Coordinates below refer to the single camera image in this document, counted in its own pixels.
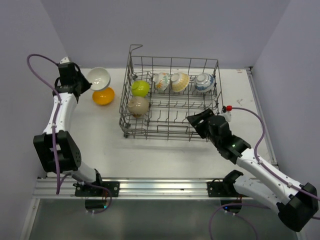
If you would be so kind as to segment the white ribbed bowl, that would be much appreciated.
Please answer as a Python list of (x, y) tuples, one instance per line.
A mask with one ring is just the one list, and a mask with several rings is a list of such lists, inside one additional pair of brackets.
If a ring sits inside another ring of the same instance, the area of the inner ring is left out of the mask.
[(92, 68), (86, 75), (86, 79), (91, 83), (92, 91), (102, 91), (109, 87), (111, 76), (108, 70), (104, 67)]

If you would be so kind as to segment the orange ribbed bowl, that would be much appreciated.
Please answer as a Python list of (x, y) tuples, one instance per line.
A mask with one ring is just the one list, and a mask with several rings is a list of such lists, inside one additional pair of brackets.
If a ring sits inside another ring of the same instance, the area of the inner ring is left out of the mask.
[(108, 87), (104, 90), (94, 91), (92, 94), (92, 100), (99, 106), (105, 106), (110, 104), (115, 98), (115, 91)]

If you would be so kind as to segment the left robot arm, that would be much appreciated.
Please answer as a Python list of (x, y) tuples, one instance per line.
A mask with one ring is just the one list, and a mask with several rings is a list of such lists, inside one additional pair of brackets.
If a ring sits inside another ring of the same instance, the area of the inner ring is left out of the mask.
[(82, 162), (81, 151), (70, 134), (72, 114), (91, 83), (76, 63), (60, 62), (57, 66), (59, 77), (53, 86), (51, 116), (43, 133), (34, 136), (33, 145), (44, 171), (56, 174), (58, 192), (64, 179), (71, 176), (96, 197), (104, 190), (101, 175)]

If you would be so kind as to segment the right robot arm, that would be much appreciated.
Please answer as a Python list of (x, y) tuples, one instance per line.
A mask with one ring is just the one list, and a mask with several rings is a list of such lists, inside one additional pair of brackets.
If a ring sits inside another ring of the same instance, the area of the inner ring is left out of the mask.
[(220, 155), (251, 173), (256, 179), (234, 170), (223, 179), (223, 192), (227, 196), (237, 193), (255, 199), (273, 210), (290, 230), (300, 232), (319, 210), (317, 189), (302, 184), (278, 170), (258, 155), (258, 148), (251, 147), (244, 139), (232, 134), (229, 126), (231, 106), (222, 114), (211, 109), (187, 117), (189, 124), (203, 139), (208, 139)]

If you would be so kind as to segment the white blue patterned bowl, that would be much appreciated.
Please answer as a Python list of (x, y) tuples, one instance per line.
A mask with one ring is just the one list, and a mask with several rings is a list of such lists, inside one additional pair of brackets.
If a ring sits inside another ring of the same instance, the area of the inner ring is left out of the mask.
[(216, 80), (212, 74), (201, 73), (195, 78), (195, 89), (199, 93), (206, 93), (214, 88), (215, 83)]

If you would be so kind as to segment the white yellow dotted bowl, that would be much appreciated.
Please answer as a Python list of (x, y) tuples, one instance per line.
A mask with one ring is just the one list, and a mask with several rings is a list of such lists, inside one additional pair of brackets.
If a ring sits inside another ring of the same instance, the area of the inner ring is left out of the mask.
[(183, 91), (189, 85), (190, 77), (183, 72), (177, 72), (171, 76), (170, 81), (172, 91), (177, 93)]

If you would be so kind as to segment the white floral leaf bowl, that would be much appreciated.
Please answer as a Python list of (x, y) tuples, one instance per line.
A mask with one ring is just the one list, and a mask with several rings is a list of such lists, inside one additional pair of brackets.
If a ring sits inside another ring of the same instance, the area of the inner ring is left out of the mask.
[(170, 85), (171, 75), (167, 72), (160, 72), (153, 76), (154, 88), (158, 92), (164, 92)]

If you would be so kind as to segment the lime green bowl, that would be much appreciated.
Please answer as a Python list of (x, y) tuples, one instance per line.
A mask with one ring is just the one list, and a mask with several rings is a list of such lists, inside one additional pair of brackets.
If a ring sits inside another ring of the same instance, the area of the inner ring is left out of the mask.
[(131, 86), (132, 95), (135, 97), (146, 97), (150, 90), (150, 84), (144, 80), (136, 80)]

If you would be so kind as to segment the beige bowl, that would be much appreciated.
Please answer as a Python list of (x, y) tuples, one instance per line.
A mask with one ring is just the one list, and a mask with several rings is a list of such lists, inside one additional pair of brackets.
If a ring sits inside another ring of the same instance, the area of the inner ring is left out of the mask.
[(134, 96), (127, 103), (127, 109), (135, 118), (139, 118), (148, 112), (149, 101), (145, 97)]

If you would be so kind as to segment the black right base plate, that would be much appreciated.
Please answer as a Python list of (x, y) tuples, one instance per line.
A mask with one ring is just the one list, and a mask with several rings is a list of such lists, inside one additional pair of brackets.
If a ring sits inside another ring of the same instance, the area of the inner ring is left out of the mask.
[(232, 183), (215, 178), (206, 182), (207, 194), (210, 198), (242, 198), (246, 195), (238, 193)]

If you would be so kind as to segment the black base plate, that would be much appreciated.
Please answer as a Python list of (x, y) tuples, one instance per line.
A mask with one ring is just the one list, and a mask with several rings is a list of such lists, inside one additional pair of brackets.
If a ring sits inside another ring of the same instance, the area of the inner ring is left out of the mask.
[(210, 198), (242, 198), (246, 195), (238, 193), (232, 183), (215, 178), (206, 182), (207, 194)]
[(73, 186), (75, 187), (74, 195), (76, 197), (102, 197), (108, 193), (106, 189), (109, 190), (112, 197), (118, 197), (120, 191), (119, 181), (98, 180), (89, 184), (76, 182)]

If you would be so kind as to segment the aluminium mounting rail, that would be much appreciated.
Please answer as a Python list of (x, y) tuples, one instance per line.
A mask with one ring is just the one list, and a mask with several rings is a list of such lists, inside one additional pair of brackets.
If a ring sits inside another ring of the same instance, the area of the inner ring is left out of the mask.
[[(166, 179), (166, 178), (106, 178), (103, 180), (111, 187), (112, 198), (116, 200), (251, 200), (280, 201), (280, 195), (262, 186), (257, 179), (243, 177), (236, 193), (227, 195), (217, 192), (208, 186), (212, 179)], [(93, 196), (80, 193), (76, 181), (68, 177), (56, 194), (56, 181), (52, 177), (38, 179), (33, 190), (34, 199), (50, 200), (103, 200), (104, 197), (97, 190)]]

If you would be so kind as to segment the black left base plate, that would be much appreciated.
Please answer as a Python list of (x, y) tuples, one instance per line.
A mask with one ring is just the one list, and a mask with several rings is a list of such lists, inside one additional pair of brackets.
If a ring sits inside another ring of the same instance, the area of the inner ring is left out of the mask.
[(73, 186), (75, 187), (74, 195), (76, 197), (102, 197), (108, 193), (106, 189), (109, 190), (112, 197), (118, 197), (120, 191), (119, 181), (98, 180), (89, 184), (76, 182)]

